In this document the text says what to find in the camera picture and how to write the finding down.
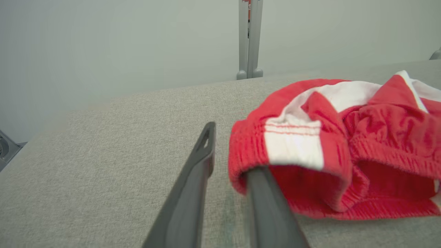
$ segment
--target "metal stand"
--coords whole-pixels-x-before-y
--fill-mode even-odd
[[[239,72],[237,80],[263,77],[257,68],[263,0],[251,1],[250,32],[248,36],[248,1],[239,0]]]

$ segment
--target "white stripe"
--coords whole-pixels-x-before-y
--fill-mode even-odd
[[[280,116],[269,118],[266,124],[273,125],[310,125],[311,119],[301,106],[314,92],[322,94],[339,113],[352,106],[364,105],[371,99],[379,84],[364,81],[340,82],[335,85],[324,85],[311,88],[295,97],[283,110]]]
[[[416,92],[415,88],[413,87],[412,80],[411,80],[411,78],[409,78],[409,75],[407,74],[407,72],[406,71],[399,71],[395,75],[399,75],[404,79],[407,86],[409,87],[409,89],[412,91],[412,94],[414,95],[416,105],[418,106],[418,108],[420,110],[428,113],[426,106],[424,106],[424,104],[422,103],[421,99],[418,96],[418,93]]]
[[[265,132],[268,159],[272,165],[299,165],[322,170],[325,165],[318,135]]]

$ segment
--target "gray fabric surface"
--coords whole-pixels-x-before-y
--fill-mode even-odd
[[[0,247],[139,247],[204,124],[217,123],[203,247],[249,247],[245,198],[228,181],[233,123],[272,92],[311,78],[384,83],[407,70],[441,87],[441,60],[313,71],[118,98],[70,113],[0,172]],[[312,247],[439,247],[440,218],[364,222],[299,216]]]

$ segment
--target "stitching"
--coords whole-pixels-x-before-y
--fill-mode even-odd
[[[321,127],[309,127],[309,126],[296,126],[296,125],[275,125],[275,124],[265,124],[266,126],[276,127],[276,128],[311,128],[311,129],[320,129]]]
[[[309,133],[296,133],[296,132],[277,132],[277,131],[268,131],[268,133],[278,133],[278,134],[288,134],[288,135],[305,135],[305,136],[318,136],[318,134],[309,134]]]

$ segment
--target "white wall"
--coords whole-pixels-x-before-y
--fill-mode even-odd
[[[265,0],[264,75],[427,60],[440,0]],[[111,97],[235,79],[238,2],[0,0],[0,129]]]
[[[441,0],[264,0],[264,75],[428,60],[441,46]]]
[[[0,130],[135,92],[234,80],[238,3],[1,0]]]

